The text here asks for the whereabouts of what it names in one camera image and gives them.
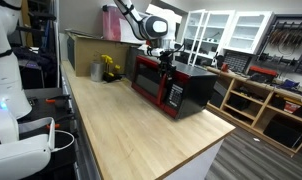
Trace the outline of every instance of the microwave control panel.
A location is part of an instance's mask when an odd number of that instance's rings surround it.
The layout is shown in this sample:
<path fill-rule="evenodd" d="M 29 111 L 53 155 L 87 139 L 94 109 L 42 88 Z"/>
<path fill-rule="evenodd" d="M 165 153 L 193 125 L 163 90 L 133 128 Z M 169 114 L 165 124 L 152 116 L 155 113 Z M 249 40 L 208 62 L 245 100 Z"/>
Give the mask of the microwave control panel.
<path fill-rule="evenodd" d="M 172 107 L 177 108 L 179 106 L 182 98 L 182 92 L 183 92 L 183 88 L 177 86 L 176 84 L 172 85 L 171 92 L 168 99 L 168 103 Z"/>

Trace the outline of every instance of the cable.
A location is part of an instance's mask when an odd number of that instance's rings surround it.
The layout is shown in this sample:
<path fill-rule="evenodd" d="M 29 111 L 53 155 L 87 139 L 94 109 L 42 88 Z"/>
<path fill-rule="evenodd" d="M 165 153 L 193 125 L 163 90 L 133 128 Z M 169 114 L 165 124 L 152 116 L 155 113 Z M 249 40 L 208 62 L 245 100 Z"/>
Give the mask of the cable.
<path fill-rule="evenodd" d="M 57 151 L 60 151 L 62 149 L 65 149 L 65 148 L 71 146 L 71 144 L 74 142 L 74 136 L 71 133 L 66 132 L 66 131 L 61 131 L 61 130 L 55 130 L 55 132 L 57 132 L 57 133 L 64 133 L 64 134 L 67 134 L 67 135 L 71 136 L 72 137 L 72 141 L 68 145 L 66 145 L 66 146 L 64 146 L 62 148 L 54 148 L 51 152 L 57 152 Z"/>

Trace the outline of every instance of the cabinet door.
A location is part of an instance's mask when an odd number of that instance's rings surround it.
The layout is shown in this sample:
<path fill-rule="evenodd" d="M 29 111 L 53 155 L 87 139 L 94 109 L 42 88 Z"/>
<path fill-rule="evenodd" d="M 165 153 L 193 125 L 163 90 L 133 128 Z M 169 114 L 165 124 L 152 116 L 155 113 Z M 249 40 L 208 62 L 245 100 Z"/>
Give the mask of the cabinet door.
<path fill-rule="evenodd" d="M 255 54 L 262 41 L 272 12 L 237 12 L 225 48 Z"/>
<path fill-rule="evenodd" d="M 196 55 L 197 44 L 201 39 L 201 32 L 203 31 L 207 14 L 204 10 L 190 11 L 188 14 L 181 42 L 185 47 L 184 52 L 181 54 L 184 58 L 184 63 L 188 63 Z"/>
<path fill-rule="evenodd" d="M 198 42 L 196 55 L 191 59 L 192 65 L 210 65 L 227 37 L 225 28 L 231 25 L 234 11 L 209 11 L 205 27 Z"/>

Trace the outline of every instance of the white robot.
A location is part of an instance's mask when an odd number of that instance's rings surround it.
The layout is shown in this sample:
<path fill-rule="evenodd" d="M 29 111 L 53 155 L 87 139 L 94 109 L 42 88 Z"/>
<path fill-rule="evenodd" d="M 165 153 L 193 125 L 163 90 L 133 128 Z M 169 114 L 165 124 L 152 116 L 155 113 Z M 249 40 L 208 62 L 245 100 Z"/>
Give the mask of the white robot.
<path fill-rule="evenodd" d="M 21 179 L 43 169 L 54 151 L 54 121 L 44 118 L 19 124 L 31 106 L 22 89 L 19 66 L 7 35 L 20 16 L 21 0 L 0 0 L 0 180 Z M 19 140 L 19 133 L 51 123 L 50 133 Z"/>
<path fill-rule="evenodd" d="M 145 55 L 158 57 L 160 60 L 159 74 L 172 79 L 176 67 L 172 65 L 170 56 L 183 46 L 175 42 L 175 13 L 164 9 L 157 16 L 142 18 L 130 0 L 114 0 L 121 13 L 131 25 L 133 34 L 139 40 L 148 40 L 151 45 L 142 45 L 139 49 Z"/>

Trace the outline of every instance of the microwave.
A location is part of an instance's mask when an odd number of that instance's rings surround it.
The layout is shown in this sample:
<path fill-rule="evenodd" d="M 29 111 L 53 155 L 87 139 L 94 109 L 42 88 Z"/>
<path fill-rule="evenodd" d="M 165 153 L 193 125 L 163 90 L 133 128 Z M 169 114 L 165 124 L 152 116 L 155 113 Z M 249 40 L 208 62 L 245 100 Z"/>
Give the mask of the microwave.
<path fill-rule="evenodd" d="M 205 109 L 218 78 L 204 69 L 177 61 L 172 80 L 160 77 L 158 61 L 137 56 L 131 87 L 174 119 L 182 119 Z"/>

